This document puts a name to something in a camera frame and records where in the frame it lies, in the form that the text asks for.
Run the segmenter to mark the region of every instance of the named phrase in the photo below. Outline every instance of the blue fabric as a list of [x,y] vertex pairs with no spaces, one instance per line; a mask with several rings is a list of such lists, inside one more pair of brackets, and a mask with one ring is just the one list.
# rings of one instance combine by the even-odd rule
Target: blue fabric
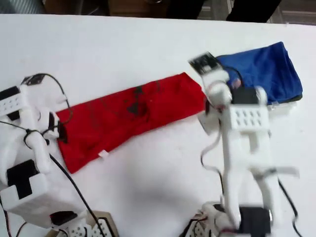
[[[282,103],[302,95],[301,81],[288,57],[282,42],[246,52],[219,56],[223,66],[236,68],[246,87],[262,86],[268,95],[268,104]],[[228,70],[230,81],[238,78],[237,73]]]

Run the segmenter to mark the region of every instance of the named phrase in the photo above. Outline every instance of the red fabric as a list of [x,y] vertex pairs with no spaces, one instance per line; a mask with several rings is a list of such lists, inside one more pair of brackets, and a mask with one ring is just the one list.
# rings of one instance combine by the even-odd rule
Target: red fabric
[[[58,142],[66,166],[74,173],[102,150],[202,111],[203,101],[200,85],[182,73],[73,106],[68,142]],[[57,115],[65,121],[69,111]]]

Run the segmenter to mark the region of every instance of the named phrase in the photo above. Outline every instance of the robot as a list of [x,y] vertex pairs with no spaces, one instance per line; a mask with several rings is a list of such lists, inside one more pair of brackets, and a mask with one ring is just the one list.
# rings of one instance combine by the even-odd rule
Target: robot
[[[246,88],[241,75],[234,68],[226,68],[210,53],[191,61],[190,65],[201,76],[207,98],[205,113],[199,120],[208,133],[207,121],[213,117],[220,123],[219,136],[215,144],[207,147],[203,156],[223,140],[224,172],[219,173],[223,195],[220,203],[207,202],[181,234],[182,237],[265,237],[271,236],[271,229],[282,223],[280,209],[280,188],[288,197],[277,173],[298,175],[293,167],[276,168],[270,149],[269,110],[267,94],[262,87]],[[233,70],[238,78],[232,86],[228,70]],[[249,146],[242,145],[242,138],[249,140]],[[257,182],[263,197],[261,206],[241,206],[238,192],[244,175],[250,172]],[[297,211],[293,207],[296,227]]]
[[[181,236],[269,236],[271,227],[282,222],[279,186],[283,192],[284,187],[275,174],[298,172],[292,167],[274,166],[267,94],[261,87],[245,88],[241,82],[235,87],[227,86],[229,74],[210,53],[193,59],[190,64],[201,75],[207,98],[205,114],[199,118],[201,124],[207,131],[209,128],[203,121],[210,117],[220,121],[223,177],[217,169],[213,170],[220,174],[223,195],[220,203],[205,203]],[[119,236],[110,214],[90,209],[70,175],[52,155],[52,141],[67,140],[64,124],[72,113],[70,109],[70,118],[60,121],[51,108],[31,101],[30,88],[47,77],[57,82],[62,92],[55,103],[66,102],[70,109],[60,83],[49,74],[27,77],[21,85],[0,92],[0,181],[5,186],[0,191],[1,205],[28,223],[56,230],[48,237]],[[241,146],[242,136],[249,137],[248,150]],[[19,156],[21,147],[29,149],[32,158]],[[203,155],[212,147],[202,152],[202,164]],[[246,172],[252,173],[261,189],[263,207],[239,205],[238,191]],[[74,189],[63,189],[56,182],[65,176]]]
[[[31,100],[31,87],[41,84],[45,77],[60,86],[62,95],[55,103],[66,102],[69,107],[60,83],[49,74],[27,77],[21,85],[0,92],[0,181],[5,186],[0,191],[2,207],[27,223],[52,227],[56,232],[49,233],[50,237],[118,236],[110,214],[92,212],[70,175],[52,155],[52,141],[67,139],[66,121],[61,122],[49,107]],[[33,153],[32,158],[26,158],[26,152],[18,156],[20,148],[25,147]],[[64,175],[75,189],[61,186]]]

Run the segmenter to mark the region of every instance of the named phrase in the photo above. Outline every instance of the wire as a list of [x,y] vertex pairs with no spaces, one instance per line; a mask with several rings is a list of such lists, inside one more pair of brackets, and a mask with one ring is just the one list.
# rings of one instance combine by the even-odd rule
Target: wire
[[230,67],[230,66],[224,66],[224,65],[222,65],[222,67],[223,67],[223,69],[224,69],[226,72],[228,72],[228,71],[227,71],[227,69],[228,69],[228,70],[232,70],[232,71],[234,71],[235,73],[237,73],[237,74],[238,74],[238,77],[239,77],[239,79],[240,79],[240,82],[241,82],[241,86],[244,87],[243,78],[242,78],[242,76],[241,76],[240,71],[238,71],[236,68]]
[[86,200],[84,199],[82,193],[80,192],[79,188],[77,187],[76,183],[74,182],[74,180],[72,179],[72,177],[68,174],[68,172],[64,169],[64,167],[51,155],[49,154],[51,160],[58,166],[58,168],[65,174],[65,176],[69,179],[69,181],[72,183],[72,185],[74,186],[75,190],[77,191],[77,193],[79,194],[81,200],[83,201],[85,207],[88,209],[90,215],[92,216],[92,218],[94,219],[94,221],[96,222],[100,233],[103,237],[105,237],[105,234],[102,231],[102,227],[100,225],[100,223],[98,222],[97,217],[94,215],[93,211],[91,210],[90,206],[88,205],[88,203],[86,202]]
[[11,235],[11,230],[10,230],[9,216],[8,216],[7,211],[6,211],[4,208],[3,208],[3,213],[4,213],[4,218],[5,218],[5,224],[6,224],[6,232],[8,233],[8,236],[9,236],[9,237],[12,237],[12,235]]
[[[271,169],[268,169],[265,173],[263,173],[262,175],[257,175],[255,177],[256,180],[260,180],[260,179],[265,179],[267,178],[268,176],[271,176],[271,175],[274,175],[278,173],[278,170],[276,168],[271,168]],[[293,200],[291,199],[290,195],[288,194],[288,192],[286,191],[284,185],[282,184],[281,180],[280,179],[277,179],[278,181],[278,185],[280,186],[284,196],[286,197],[288,203],[290,204],[293,212],[294,212],[294,218],[292,220],[292,226],[293,226],[293,229],[295,231],[295,233],[299,236],[299,237],[302,237],[301,233],[297,230],[297,227],[296,227],[296,221],[298,219],[298,211],[294,205],[294,202]]]
[[[61,123],[62,123],[63,125],[69,123],[69,121],[72,119],[74,113],[73,113],[73,110],[72,110],[71,107],[70,107],[68,98],[67,98],[67,96],[66,96],[66,94],[65,94],[65,91],[64,91],[62,85],[60,84],[60,82],[59,82],[54,76],[52,76],[51,74],[48,74],[48,73],[37,73],[37,74],[34,74],[34,75],[32,75],[32,76],[30,77],[29,80],[31,80],[33,77],[36,77],[36,76],[48,76],[48,77],[50,77],[51,79],[53,79],[53,80],[58,84],[58,86],[59,86],[59,88],[60,88],[62,94],[66,97],[66,104],[67,104],[67,107],[68,107],[68,110],[69,110],[69,117],[68,117],[68,119],[67,119],[66,121],[64,121],[64,122],[61,122]],[[42,132],[42,135],[44,135],[45,133],[47,133],[49,130],[55,129],[55,128],[57,128],[57,127],[58,127],[58,125],[54,125],[53,127],[49,127],[49,128],[46,129],[44,132]]]
[[24,222],[24,223],[20,226],[20,228],[19,228],[18,232],[16,233],[16,236],[15,236],[15,237],[19,237],[22,228],[23,228],[26,224],[27,224],[27,222]]
[[288,192],[286,191],[285,187],[283,186],[282,182],[280,181],[280,179],[278,179],[278,185],[280,186],[281,190],[284,193],[284,196],[286,197],[286,199],[288,200],[288,203],[290,204],[290,206],[292,207],[292,210],[294,212],[294,218],[292,220],[292,225],[293,225],[293,229],[295,231],[295,233],[299,236],[302,237],[301,233],[297,230],[296,228],[296,221],[298,219],[298,211],[290,197],[290,195],[288,194]]
[[196,228],[197,228],[198,223],[201,222],[201,221],[205,221],[205,220],[207,220],[207,217],[204,217],[202,219],[197,220],[196,223],[194,224],[194,227],[193,227],[193,235],[194,235],[194,237],[197,237]]
[[27,130],[26,128],[20,127],[20,126],[18,126],[18,125],[13,124],[13,123],[4,122],[4,121],[0,121],[0,123],[4,123],[4,124],[7,124],[7,125],[11,125],[11,126],[13,126],[13,127],[18,127],[18,128],[23,129],[23,130],[25,130],[25,131]]
[[201,162],[201,165],[203,168],[205,168],[206,170],[212,170],[212,171],[215,171],[218,175],[219,175],[219,178],[220,178],[220,181],[221,181],[221,187],[222,187],[222,194],[224,194],[224,184],[223,184],[223,176],[222,176],[222,173],[220,172],[220,170],[214,166],[210,166],[210,165],[205,165],[204,164],[204,161],[203,161],[203,158],[204,156],[211,150],[213,150],[219,143],[220,139],[221,139],[221,125],[219,123],[219,129],[218,129],[218,134],[217,134],[217,137],[215,139],[215,141],[207,146],[206,148],[203,149],[203,151],[201,152],[201,155],[200,155],[200,162]]
[[62,232],[62,233],[64,233],[67,237],[69,237],[69,234],[68,234],[65,230],[60,229],[59,231]]
[[[66,94],[65,94],[65,92],[64,92],[64,89],[63,89],[63,87],[61,86],[61,84],[59,83],[59,81],[58,81],[55,77],[53,77],[51,74],[48,74],[48,73],[38,73],[38,74],[33,75],[32,77],[40,76],[40,75],[48,76],[48,77],[52,78],[52,79],[59,85],[59,88],[60,88],[61,92],[63,93],[63,95],[66,96]],[[73,116],[73,111],[72,111],[72,109],[70,108],[70,104],[69,104],[69,101],[68,101],[67,96],[66,96],[66,103],[67,103],[68,110],[69,110],[70,114],[69,114],[68,119],[67,119],[66,121],[62,122],[62,124],[68,123],[68,122],[71,120],[72,116]],[[23,141],[24,141],[24,143],[25,143],[26,146],[28,146],[27,143],[26,143],[26,138],[27,138],[32,132],[39,132],[38,130],[30,130],[30,129],[23,128],[23,127],[20,127],[20,126],[18,126],[18,125],[15,125],[15,124],[9,123],[9,122],[0,121],[0,123],[4,123],[4,124],[7,124],[7,125],[11,125],[11,126],[20,128],[20,129],[22,129],[22,130],[25,130],[25,131],[26,131],[26,135],[24,136]],[[54,129],[54,128],[56,128],[56,127],[57,127],[56,125],[53,126],[53,127],[49,127],[49,128],[48,128],[47,130],[45,130],[44,132],[42,132],[42,133],[39,132],[39,133],[40,133],[42,136],[44,136],[44,134],[45,134],[47,131],[49,131],[50,129]],[[94,221],[96,222],[96,224],[97,224],[97,226],[98,226],[98,228],[99,228],[99,230],[100,230],[101,235],[102,235],[103,237],[105,237],[105,234],[104,234],[103,231],[102,231],[102,227],[101,227],[100,223],[98,222],[97,217],[95,216],[95,214],[94,214],[93,211],[91,210],[90,206],[88,205],[88,203],[87,203],[86,200],[84,199],[82,193],[80,192],[80,190],[79,190],[79,188],[77,187],[77,185],[76,185],[76,183],[74,182],[74,180],[73,180],[73,179],[71,178],[71,176],[67,173],[67,171],[64,169],[64,167],[63,167],[51,154],[49,154],[49,156],[50,156],[51,160],[59,167],[59,169],[60,169],[60,170],[66,175],[66,177],[70,180],[70,182],[71,182],[72,185],[74,186],[75,190],[76,190],[77,193],[79,194],[81,200],[83,201],[84,205],[85,205],[86,208],[88,209],[90,215],[93,217]],[[6,212],[5,210],[3,210],[3,211],[4,211],[4,215],[5,215],[6,227],[7,227],[8,235],[9,235],[9,237],[12,237],[11,232],[10,232],[10,226],[9,226],[9,221],[8,221],[7,212]]]
[[244,87],[243,78],[242,78],[242,76],[241,76],[240,71],[238,71],[238,70],[237,70],[236,68],[234,68],[234,67],[223,65],[223,64],[218,60],[218,58],[220,58],[220,57],[222,57],[222,56],[227,56],[227,54],[225,54],[225,55],[219,55],[219,56],[216,57],[217,62],[219,63],[219,65],[221,65],[222,68],[223,68],[226,72],[227,72],[227,69],[233,70],[234,72],[236,72],[236,73],[238,74],[239,79],[240,79],[241,86]]

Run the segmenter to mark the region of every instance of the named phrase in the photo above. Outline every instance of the table surface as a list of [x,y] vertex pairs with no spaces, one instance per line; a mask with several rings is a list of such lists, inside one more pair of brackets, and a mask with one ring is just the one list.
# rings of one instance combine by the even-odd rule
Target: table surface
[[[187,60],[205,51],[229,54],[283,41],[301,78],[304,97],[290,115],[271,122],[276,165],[300,169],[300,179],[281,176],[299,211],[297,227],[314,235],[316,212],[315,55],[316,27],[137,19],[96,16],[0,15],[0,90],[24,76],[56,76],[71,105],[181,72],[201,84]],[[201,205],[220,197],[219,179],[199,162],[208,137],[197,117],[172,123],[130,139],[107,158],[73,175],[92,209],[111,212],[122,237],[178,236]],[[208,164],[223,168],[222,145]],[[296,236],[292,210],[281,197],[284,225],[278,237]],[[254,181],[241,190],[244,202],[259,201]],[[22,219],[10,214],[15,235]],[[47,230],[27,225],[23,236]],[[0,212],[0,235],[6,236]]]

